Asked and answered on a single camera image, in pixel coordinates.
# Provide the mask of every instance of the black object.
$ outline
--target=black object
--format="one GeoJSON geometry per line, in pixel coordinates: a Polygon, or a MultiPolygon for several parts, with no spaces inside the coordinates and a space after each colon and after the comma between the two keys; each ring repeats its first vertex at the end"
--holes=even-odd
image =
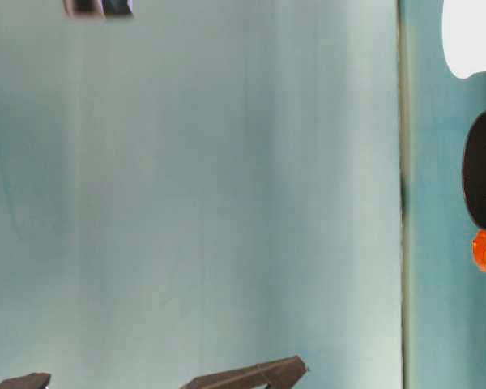
{"type": "Polygon", "coordinates": [[[463,156],[463,191],[474,223],[486,230],[486,112],[475,120],[463,156]]]}
{"type": "Polygon", "coordinates": [[[299,357],[197,377],[181,389],[291,389],[308,370],[299,357]]]}
{"type": "Polygon", "coordinates": [[[103,12],[106,16],[131,15],[128,0],[103,0],[103,12]]]}
{"type": "Polygon", "coordinates": [[[0,389],[45,389],[50,383],[50,374],[32,373],[24,377],[9,378],[0,383],[0,389]]]}
{"type": "Polygon", "coordinates": [[[63,4],[71,17],[132,15],[130,0],[63,0],[63,4]]]}

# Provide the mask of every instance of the white object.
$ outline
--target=white object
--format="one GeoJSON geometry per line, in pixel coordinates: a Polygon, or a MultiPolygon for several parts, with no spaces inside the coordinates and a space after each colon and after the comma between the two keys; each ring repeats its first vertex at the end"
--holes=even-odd
{"type": "Polygon", "coordinates": [[[446,63],[456,77],[486,71],[486,0],[445,0],[442,35],[446,63]]]}

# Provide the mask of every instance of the painted wall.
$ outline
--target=painted wall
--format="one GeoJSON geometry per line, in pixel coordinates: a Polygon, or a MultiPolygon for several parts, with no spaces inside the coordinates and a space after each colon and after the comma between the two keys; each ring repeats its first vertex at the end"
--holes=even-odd
{"type": "Polygon", "coordinates": [[[456,79],[441,47],[442,1],[403,1],[407,387],[486,388],[486,275],[463,203],[467,132],[486,74],[456,79]]]}
{"type": "Polygon", "coordinates": [[[0,2],[0,379],[399,388],[390,3],[0,2]]]}
{"type": "Polygon", "coordinates": [[[268,359],[271,4],[0,2],[0,379],[268,359]]]}
{"type": "Polygon", "coordinates": [[[275,347],[303,388],[400,388],[395,4],[280,5],[275,347]]]}

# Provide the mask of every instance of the black round object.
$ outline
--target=black round object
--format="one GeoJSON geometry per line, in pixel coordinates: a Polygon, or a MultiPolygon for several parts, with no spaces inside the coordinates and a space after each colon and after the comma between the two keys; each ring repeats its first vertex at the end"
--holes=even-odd
{"type": "Polygon", "coordinates": [[[486,230],[486,112],[474,122],[463,156],[463,191],[470,216],[486,230]]]}

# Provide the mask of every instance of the light blue wall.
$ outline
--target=light blue wall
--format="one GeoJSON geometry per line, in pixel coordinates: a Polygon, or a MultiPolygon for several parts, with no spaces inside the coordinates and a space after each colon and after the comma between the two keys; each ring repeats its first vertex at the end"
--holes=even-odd
{"type": "Polygon", "coordinates": [[[486,389],[486,275],[471,258],[476,228],[461,162],[486,74],[456,79],[441,47],[442,1],[402,1],[407,387],[486,389]]]}
{"type": "Polygon", "coordinates": [[[275,347],[301,388],[400,388],[395,4],[279,4],[275,347]]]}
{"type": "Polygon", "coordinates": [[[178,388],[271,354],[271,4],[136,7],[0,2],[0,379],[178,388]]]}
{"type": "Polygon", "coordinates": [[[299,353],[400,388],[395,9],[0,1],[0,379],[179,387],[299,353]]]}

